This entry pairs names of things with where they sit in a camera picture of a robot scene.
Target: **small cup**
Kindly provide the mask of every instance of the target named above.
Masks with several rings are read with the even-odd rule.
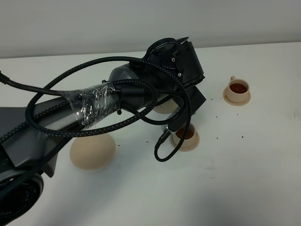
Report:
[[[230,82],[227,86],[227,88],[223,92],[223,97],[225,101],[231,105],[234,106],[243,106],[249,103],[251,99],[251,93],[250,93],[250,86],[249,84],[242,79],[236,79],[234,76],[231,76]]]
[[[174,133],[170,137],[170,141],[174,147],[176,147],[178,145],[178,143],[180,142],[182,135],[181,135],[181,133],[179,134],[179,132],[183,133],[184,128],[185,128],[185,125],[183,125],[181,127],[181,129],[179,129],[176,133]],[[182,152],[192,151],[199,144],[198,132],[196,131],[196,128],[192,124],[189,125],[189,130],[188,130],[186,136],[187,136],[187,139],[184,140],[183,144],[181,145],[181,148],[179,149]]]

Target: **beige egg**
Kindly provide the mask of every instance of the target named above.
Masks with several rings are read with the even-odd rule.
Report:
[[[71,162],[82,170],[108,165],[115,156],[115,142],[109,134],[77,138],[70,148]]]
[[[177,109],[178,105],[173,100],[167,100],[165,103],[154,107],[154,111],[160,114],[170,114]]]

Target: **tea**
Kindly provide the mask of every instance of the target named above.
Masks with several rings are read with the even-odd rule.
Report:
[[[240,83],[234,83],[230,85],[230,89],[235,93],[245,93],[248,90],[243,84]]]
[[[181,138],[183,136],[183,133],[184,133],[184,129],[179,129],[175,134],[177,135],[177,137]],[[187,140],[192,138],[193,134],[194,134],[193,131],[188,129],[184,139]]]

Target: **robotic arm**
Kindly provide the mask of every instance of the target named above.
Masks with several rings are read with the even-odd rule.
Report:
[[[0,226],[18,218],[35,204],[43,190],[41,174],[53,176],[57,153],[72,137],[114,131],[142,119],[163,127],[155,146],[155,157],[158,161],[170,159],[184,141],[191,116],[206,100],[196,87],[204,79],[203,70],[187,39],[159,40],[149,47],[142,59],[107,57],[84,63],[63,73],[43,89],[16,83],[0,73],[2,83],[38,93],[26,108],[0,108],[0,118],[4,119],[0,127]],[[78,70],[115,60],[129,63],[115,68],[109,80],[97,87],[51,90]],[[44,94],[59,97],[36,105]],[[145,117],[156,105],[169,99],[179,108],[168,119],[154,121]],[[89,113],[93,108],[94,114],[87,117],[87,109],[75,108],[74,103],[89,106]],[[121,114],[121,109],[134,116],[109,127],[84,130],[110,113]],[[179,145],[168,157],[159,158],[159,146],[185,123]]]

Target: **white table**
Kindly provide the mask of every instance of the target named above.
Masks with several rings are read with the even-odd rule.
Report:
[[[44,175],[36,205],[10,226],[301,225],[301,43],[201,48],[197,54],[206,76],[198,88],[207,101],[192,118],[200,135],[196,150],[157,162],[160,127],[138,121],[111,133],[120,145],[111,165],[84,172],[69,159],[70,142],[53,178]],[[43,87],[78,64],[118,55],[144,53],[1,59],[0,69],[12,80]],[[101,83],[121,64],[92,66],[55,88]],[[222,98],[232,75],[250,84],[245,106]],[[33,93],[0,85],[0,96],[0,106],[26,106]],[[113,114],[97,126],[129,116]],[[165,142],[160,156],[171,150]]]

